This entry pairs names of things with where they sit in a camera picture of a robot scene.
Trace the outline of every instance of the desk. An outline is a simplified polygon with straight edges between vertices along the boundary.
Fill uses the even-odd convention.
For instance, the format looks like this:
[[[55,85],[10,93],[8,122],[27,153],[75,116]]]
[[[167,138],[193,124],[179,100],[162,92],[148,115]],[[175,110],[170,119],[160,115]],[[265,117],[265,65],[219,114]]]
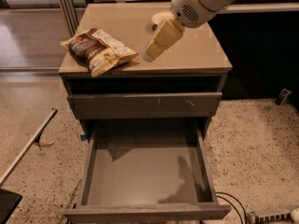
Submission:
[[[150,17],[169,6],[88,5],[77,34],[102,28],[141,53],[152,35]],[[91,146],[78,207],[64,214],[75,223],[223,218],[230,208],[217,202],[202,146],[231,69],[208,24],[186,29],[153,63],[138,56],[98,78],[66,54],[60,75]],[[181,187],[181,178],[189,185]]]

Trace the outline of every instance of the brown chip bag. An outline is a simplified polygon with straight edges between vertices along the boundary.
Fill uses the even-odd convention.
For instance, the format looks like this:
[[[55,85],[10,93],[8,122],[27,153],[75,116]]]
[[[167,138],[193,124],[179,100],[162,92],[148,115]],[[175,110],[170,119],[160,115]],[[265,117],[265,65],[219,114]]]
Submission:
[[[79,63],[92,70],[92,77],[98,77],[119,64],[129,62],[138,55],[122,42],[105,33],[102,29],[92,28],[80,35],[62,42]]]

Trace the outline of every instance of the wire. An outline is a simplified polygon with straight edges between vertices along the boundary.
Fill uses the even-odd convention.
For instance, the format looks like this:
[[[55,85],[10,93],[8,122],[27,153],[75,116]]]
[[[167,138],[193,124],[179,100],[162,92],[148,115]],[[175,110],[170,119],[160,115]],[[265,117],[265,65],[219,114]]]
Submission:
[[[242,207],[243,214],[244,214],[244,219],[245,219],[245,223],[246,223],[246,224],[249,223],[249,219],[248,219],[248,217],[247,217],[247,215],[246,215],[245,208],[244,208],[244,206],[242,205],[242,203],[241,203],[236,197],[234,197],[233,195],[231,195],[231,194],[229,194],[229,193],[227,193],[227,192],[216,192],[216,194],[227,195],[227,196],[229,196],[229,197],[235,199],[235,200],[240,204],[240,206]]]
[[[235,206],[234,206],[230,201],[228,201],[226,198],[223,198],[223,197],[221,197],[221,196],[217,196],[217,197],[218,197],[218,198],[221,198],[221,199],[223,199],[224,201],[226,201],[227,203],[229,203],[229,204],[234,208],[234,210],[237,212],[237,214],[239,215],[240,220],[241,220],[241,224],[244,224],[243,219],[242,219],[242,216],[240,215],[239,211],[235,208]]]

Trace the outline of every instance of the power strip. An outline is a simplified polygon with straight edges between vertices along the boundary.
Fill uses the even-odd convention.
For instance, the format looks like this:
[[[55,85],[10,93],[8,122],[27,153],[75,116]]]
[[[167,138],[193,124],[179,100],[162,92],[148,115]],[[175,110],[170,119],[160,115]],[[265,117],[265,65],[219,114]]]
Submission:
[[[283,209],[254,211],[247,214],[250,224],[260,224],[270,221],[291,219],[291,211],[298,206],[290,206]]]

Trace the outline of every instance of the wooden tabletop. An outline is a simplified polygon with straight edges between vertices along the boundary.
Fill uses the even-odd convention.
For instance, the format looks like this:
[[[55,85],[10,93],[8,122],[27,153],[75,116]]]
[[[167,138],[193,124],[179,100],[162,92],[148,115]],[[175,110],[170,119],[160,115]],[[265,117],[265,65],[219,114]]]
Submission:
[[[169,11],[170,3],[90,4],[86,8],[77,34],[91,28],[101,28],[139,54],[153,35],[151,16]],[[219,73],[232,69],[217,38],[206,23],[196,29],[186,29],[184,36],[154,62],[147,63],[137,56],[108,74],[193,74]],[[89,74],[66,53],[61,75]]]

